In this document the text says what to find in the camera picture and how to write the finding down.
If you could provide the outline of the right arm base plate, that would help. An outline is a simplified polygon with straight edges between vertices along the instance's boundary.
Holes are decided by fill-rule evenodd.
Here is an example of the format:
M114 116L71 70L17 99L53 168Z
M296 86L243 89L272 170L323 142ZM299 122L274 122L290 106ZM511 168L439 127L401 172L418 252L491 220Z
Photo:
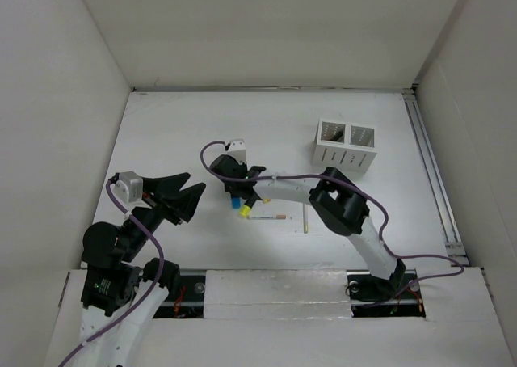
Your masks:
M352 318L426 317L418 285L390 292L383 291L376 282L369 272L347 272L345 293L350 298Z

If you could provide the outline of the orange cap highlighter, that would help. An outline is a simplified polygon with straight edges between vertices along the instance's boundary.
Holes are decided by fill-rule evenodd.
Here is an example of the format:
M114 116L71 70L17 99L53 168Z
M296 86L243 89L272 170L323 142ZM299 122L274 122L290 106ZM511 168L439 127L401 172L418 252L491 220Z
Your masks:
M342 127L330 139L331 142L344 142L345 128Z

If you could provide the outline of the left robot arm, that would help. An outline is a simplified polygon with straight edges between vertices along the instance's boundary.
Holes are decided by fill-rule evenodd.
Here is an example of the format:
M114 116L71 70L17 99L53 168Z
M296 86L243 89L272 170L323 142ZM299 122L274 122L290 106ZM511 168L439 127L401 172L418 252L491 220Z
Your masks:
M98 221L83 235L79 343L62 366L133 365L158 308L181 291L180 267L166 260L153 234L164 221L177 226L195 215L206 185L187 186L190 177L126 171L107 180L107 196L124 221Z

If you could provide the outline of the thin white yellow pencil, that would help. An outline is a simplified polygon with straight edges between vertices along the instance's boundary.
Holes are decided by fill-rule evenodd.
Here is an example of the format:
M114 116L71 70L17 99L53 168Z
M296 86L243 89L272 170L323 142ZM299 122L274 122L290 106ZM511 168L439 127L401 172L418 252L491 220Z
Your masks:
M303 205L302 217L303 217L304 234L308 234L309 233L309 207L308 207L308 205Z

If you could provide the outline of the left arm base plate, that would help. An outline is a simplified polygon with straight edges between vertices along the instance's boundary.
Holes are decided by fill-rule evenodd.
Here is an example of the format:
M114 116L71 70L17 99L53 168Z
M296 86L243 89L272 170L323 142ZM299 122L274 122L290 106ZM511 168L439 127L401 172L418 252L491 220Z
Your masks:
M179 288L160 305L154 318L203 318L205 291L205 270L182 270Z

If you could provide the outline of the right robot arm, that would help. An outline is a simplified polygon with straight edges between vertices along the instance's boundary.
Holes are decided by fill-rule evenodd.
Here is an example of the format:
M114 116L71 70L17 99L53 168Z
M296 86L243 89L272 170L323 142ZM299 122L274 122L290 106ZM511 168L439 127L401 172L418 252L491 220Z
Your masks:
M248 167L222 154L208 170L223 182L225 191L242 198L247 215L258 201L286 200L311 206L333 233L348 238L370 273L371 302L395 297L403 286L406 266L386 248L370 218L367 197L338 169L320 175L286 176L265 167Z

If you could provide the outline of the blue cap highlighter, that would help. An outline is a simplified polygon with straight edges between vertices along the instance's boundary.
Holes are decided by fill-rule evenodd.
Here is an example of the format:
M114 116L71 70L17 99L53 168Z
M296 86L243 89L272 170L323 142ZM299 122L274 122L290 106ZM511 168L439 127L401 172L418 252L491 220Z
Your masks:
M240 209L241 208L241 199L236 196L231 197L231 206L232 209Z

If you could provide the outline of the yellow cap black highlighter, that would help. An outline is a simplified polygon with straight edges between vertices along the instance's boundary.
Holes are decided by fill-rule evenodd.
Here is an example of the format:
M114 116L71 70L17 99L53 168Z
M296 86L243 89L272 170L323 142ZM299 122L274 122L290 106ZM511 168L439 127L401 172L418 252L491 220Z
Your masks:
M251 214L251 210L254 206L255 200L248 199L243 206L239 209L239 216L243 218L248 218Z

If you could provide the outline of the white pen brown tip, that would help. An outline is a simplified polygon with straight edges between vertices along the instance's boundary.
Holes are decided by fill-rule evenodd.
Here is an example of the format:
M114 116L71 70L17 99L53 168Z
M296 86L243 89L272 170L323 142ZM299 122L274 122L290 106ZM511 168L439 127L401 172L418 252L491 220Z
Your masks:
M285 214L275 214L275 215L249 215L246 217L247 220L287 220L289 217Z

